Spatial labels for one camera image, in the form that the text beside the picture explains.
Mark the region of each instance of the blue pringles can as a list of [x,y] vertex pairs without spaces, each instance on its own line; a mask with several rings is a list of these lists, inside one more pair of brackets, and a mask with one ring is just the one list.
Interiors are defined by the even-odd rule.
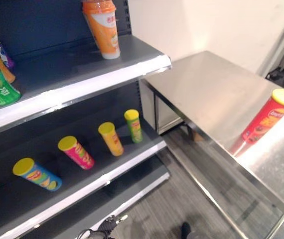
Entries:
[[32,158],[22,158],[13,167],[12,172],[49,191],[56,191],[62,180],[48,170],[37,165]]

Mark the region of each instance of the red pringles can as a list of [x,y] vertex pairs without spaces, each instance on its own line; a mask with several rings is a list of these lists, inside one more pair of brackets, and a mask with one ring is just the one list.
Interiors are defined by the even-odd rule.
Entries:
[[284,116],[284,89],[273,90],[262,109],[241,134],[242,139],[249,143],[256,143]]
[[59,143],[58,148],[67,154],[73,161],[75,161],[81,168],[90,169],[94,165],[94,160],[88,152],[82,147],[74,136],[63,137]]

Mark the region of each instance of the shelf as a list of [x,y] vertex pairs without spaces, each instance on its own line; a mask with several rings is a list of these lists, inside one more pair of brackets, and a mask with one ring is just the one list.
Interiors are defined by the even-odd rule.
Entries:
[[[83,144],[85,148],[90,149],[89,152],[96,161],[95,166],[88,171],[82,170],[63,153],[57,159],[45,164],[48,169],[57,168],[55,173],[62,178],[63,184],[57,192],[49,192],[19,177],[1,186],[0,239],[18,237],[109,184],[166,146],[163,139],[143,119],[141,126],[143,141],[139,144],[132,143],[127,125],[117,129],[125,149],[124,154],[119,157],[110,154],[101,137],[93,138],[88,144]],[[35,140],[41,141],[42,144],[55,142],[61,138],[65,130],[70,129],[63,127]],[[37,141],[33,141],[32,145],[38,148]]]
[[97,230],[106,217],[120,214],[168,178],[154,156],[22,238],[73,239],[83,229]]
[[115,60],[82,45],[18,61],[13,85],[22,97],[0,107],[0,132],[171,66],[168,56],[134,36],[119,43]]

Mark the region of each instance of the can label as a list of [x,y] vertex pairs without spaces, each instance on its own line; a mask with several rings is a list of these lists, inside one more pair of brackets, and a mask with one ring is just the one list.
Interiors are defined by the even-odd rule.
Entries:
[[1,44],[0,44],[0,58],[8,68],[12,68],[14,66],[14,62],[9,58],[9,56],[7,55]]
[[20,98],[20,92],[12,87],[0,71],[0,106],[9,105]]
[[107,135],[103,135],[103,139],[113,156],[120,156],[123,154],[124,149],[115,131]]
[[119,51],[118,32],[115,12],[85,14],[90,29],[102,53]]
[[242,133],[247,143],[256,143],[284,116],[284,106],[270,97],[263,108]]
[[64,152],[83,169],[90,169],[94,165],[93,158],[79,142],[72,149]]
[[60,188],[62,181],[57,176],[51,174],[46,169],[34,165],[33,168],[23,176],[25,179],[33,182],[40,187],[43,187],[49,191],[56,191]]
[[130,129],[132,141],[134,143],[140,143],[143,140],[143,137],[139,118],[128,120],[128,126]]

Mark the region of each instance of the gray carpet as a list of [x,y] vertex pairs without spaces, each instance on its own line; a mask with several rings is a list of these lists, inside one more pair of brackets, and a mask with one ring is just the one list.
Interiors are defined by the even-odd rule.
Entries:
[[[262,239],[281,216],[253,185],[213,150],[208,142],[195,144],[183,129],[164,136],[200,182],[210,191],[250,239]],[[206,199],[184,169],[165,150],[160,158],[171,178],[126,213],[129,218],[113,232],[116,239],[178,239],[179,226],[188,221],[192,229],[211,239],[240,238]],[[274,237],[284,239],[284,225]]]

